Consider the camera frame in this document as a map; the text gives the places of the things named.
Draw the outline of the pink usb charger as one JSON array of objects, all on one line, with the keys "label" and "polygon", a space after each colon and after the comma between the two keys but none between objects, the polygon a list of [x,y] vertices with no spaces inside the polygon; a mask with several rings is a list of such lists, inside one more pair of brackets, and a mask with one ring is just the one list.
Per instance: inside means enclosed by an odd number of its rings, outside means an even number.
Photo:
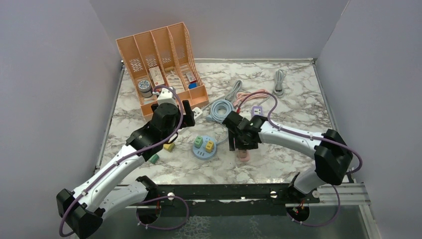
[{"label": "pink usb charger", "polygon": [[247,158],[248,157],[248,151],[247,150],[239,150],[238,151],[238,157],[240,159]]}]

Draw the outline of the green usb charger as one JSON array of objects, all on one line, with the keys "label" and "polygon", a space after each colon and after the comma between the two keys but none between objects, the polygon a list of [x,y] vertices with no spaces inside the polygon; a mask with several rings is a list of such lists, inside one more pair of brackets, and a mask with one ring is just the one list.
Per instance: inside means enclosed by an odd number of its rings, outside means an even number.
[{"label": "green usb charger", "polygon": [[203,144],[203,138],[201,136],[197,136],[194,140],[194,147],[201,148],[202,144]]}]

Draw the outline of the yellow usb charger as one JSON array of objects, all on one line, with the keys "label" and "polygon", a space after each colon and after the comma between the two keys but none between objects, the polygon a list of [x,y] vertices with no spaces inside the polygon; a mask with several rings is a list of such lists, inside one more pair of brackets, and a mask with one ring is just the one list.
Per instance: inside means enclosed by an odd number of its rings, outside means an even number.
[{"label": "yellow usb charger", "polygon": [[209,140],[207,144],[205,145],[205,151],[207,153],[212,153],[213,149],[214,149],[214,142],[212,140]]}]

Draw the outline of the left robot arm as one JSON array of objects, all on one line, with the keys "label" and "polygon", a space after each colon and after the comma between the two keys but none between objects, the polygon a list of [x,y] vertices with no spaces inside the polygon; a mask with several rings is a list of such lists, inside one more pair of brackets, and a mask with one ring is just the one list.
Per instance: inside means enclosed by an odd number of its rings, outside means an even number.
[{"label": "left robot arm", "polygon": [[159,194],[158,186],[147,176],[115,190],[129,173],[169,144],[179,129],[195,125],[194,113],[187,100],[162,102],[152,108],[152,119],[130,135],[103,169],[75,189],[62,189],[57,194],[61,237],[76,234],[86,239],[99,229],[104,219],[129,205],[148,205],[169,198]]}]

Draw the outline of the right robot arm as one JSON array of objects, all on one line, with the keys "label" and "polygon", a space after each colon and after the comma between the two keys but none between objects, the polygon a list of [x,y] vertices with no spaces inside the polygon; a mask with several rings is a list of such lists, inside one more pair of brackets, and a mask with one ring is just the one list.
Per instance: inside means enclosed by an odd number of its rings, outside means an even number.
[{"label": "right robot arm", "polygon": [[315,161],[313,167],[296,174],[288,186],[286,196],[295,203],[321,185],[340,185],[353,158],[342,137],[332,129],[325,133],[303,131],[264,116],[247,119],[236,112],[230,112],[222,124],[229,132],[230,150],[252,150],[267,143],[297,151]]}]

